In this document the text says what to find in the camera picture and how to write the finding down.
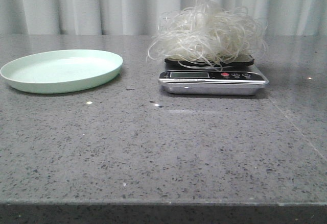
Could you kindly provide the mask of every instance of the digital kitchen scale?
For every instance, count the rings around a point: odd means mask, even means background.
[[[166,63],[158,82],[165,91],[175,94],[254,95],[269,81],[254,65],[214,69],[189,69]]]

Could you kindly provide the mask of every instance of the countertop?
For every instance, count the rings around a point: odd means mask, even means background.
[[[214,96],[160,88],[164,63],[146,60],[149,36],[1,35],[0,66],[59,49],[124,60],[109,83],[67,94],[25,93],[1,78],[2,214],[26,205],[299,206],[318,211],[308,220],[327,220],[327,37],[266,41],[255,64],[269,85]]]

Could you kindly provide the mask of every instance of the curtain fold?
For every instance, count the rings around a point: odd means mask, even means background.
[[[327,0],[206,0],[244,6],[268,35],[326,35]],[[153,35],[160,15],[196,0],[0,0],[0,34]]]

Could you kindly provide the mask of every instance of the mint green plate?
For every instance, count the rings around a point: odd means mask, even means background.
[[[0,74],[17,90],[54,94],[102,85],[119,74],[122,64],[115,53],[67,49],[16,59],[4,65]]]

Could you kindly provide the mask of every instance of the white noodles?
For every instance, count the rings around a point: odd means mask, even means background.
[[[223,11],[214,2],[197,3],[182,11],[164,13],[158,33],[148,49],[154,60],[169,58],[213,67],[231,63],[238,55],[251,55],[265,47],[265,28],[244,8]]]

